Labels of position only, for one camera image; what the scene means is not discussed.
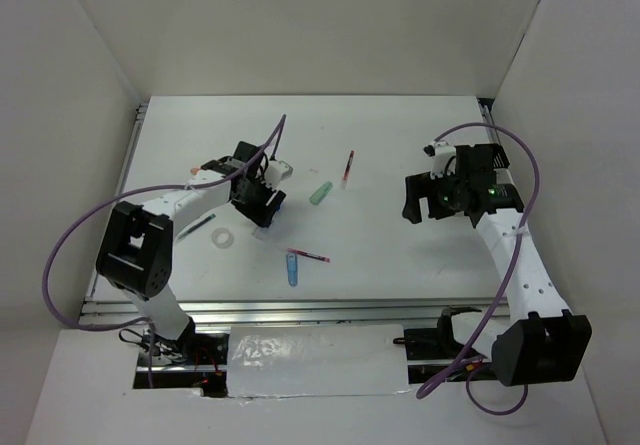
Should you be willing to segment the green lead case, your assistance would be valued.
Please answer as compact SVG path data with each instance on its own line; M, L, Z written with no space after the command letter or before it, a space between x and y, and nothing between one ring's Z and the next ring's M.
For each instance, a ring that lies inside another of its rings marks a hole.
M318 206L333 189L333 183L331 181L324 182L313 194L309 197L309 202Z

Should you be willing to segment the white foil cover board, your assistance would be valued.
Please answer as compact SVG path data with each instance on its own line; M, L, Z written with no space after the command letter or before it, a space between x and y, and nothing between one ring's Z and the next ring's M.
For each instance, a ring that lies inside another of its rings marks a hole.
M386 396L410 390L403 328L386 325L234 327L227 353L233 398Z

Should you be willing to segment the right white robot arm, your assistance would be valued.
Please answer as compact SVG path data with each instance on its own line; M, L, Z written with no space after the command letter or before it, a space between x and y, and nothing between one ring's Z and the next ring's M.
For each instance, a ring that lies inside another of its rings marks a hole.
M448 357L470 349L487 358L505 386L574 379L592 336L584 315L575 315L548 275L525 222L517 188L504 178L509 161L502 146L453 146L434 141L425 152L430 171L405 179L405 219L469 218L502 280L509 316L491 311L443 313L436 344Z

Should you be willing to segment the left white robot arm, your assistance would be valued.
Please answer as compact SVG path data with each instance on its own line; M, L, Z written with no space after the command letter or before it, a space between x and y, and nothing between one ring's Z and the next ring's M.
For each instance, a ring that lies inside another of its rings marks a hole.
M279 184L293 168L241 141L231 156L202 165L186 184L142 204L122 201L111 212L96 270L149 318L163 354L176 364L196 355L193 320L170 286L173 245L180 232L228 203L260 228L271 225L286 194Z

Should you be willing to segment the red gel pen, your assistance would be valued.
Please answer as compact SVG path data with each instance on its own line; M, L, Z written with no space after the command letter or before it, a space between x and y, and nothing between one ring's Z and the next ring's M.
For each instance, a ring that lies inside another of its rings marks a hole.
M320 261L320 262L325 262L325 263L330 263L331 260L329 257L323 256L323 255L318 255L318 254L314 254L311 252L307 252L307 251L303 251L303 250L299 250L299 249L295 249L295 248L286 248L286 251L289 253L293 253L305 258L309 258L312 260L316 260L316 261Z
M342 174L341 182L340 182L340 188L342 190L346 189L346 186L347 186L347 183L348 183L348 179L349 179L349 175L350 175L350 171L351 171L352 164L353 164L353 160L354 160L354 156L355 156L355 151L354 150L350 150L349 155L348 155L348 159L347 159L347 163L346 163L344 172Z

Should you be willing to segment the clear tape roll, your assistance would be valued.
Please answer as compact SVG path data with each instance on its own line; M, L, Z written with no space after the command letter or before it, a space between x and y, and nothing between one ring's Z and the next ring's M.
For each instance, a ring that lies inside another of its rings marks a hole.
M220 227L211 233L211 241L218 249L228 249L234 244L235 237L229 229Z

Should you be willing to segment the blue lead case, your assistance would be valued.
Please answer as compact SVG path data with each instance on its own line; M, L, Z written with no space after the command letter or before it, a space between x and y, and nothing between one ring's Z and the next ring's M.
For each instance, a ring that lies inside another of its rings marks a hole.
M292 252L286 254L287 280L290 287L298 285L298 261L297 255Z

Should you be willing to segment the clear spray bottle blue cap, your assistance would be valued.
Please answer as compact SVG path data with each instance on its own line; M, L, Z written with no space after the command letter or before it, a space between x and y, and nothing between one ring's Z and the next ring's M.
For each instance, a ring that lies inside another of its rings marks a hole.
M252 236L263 242L272 242L276 238L276 230L277 224L279 222L279 217L281 216L282 206L279 205L274 212L274 215L271 217L270 223L265 227L257 226L252 232Z

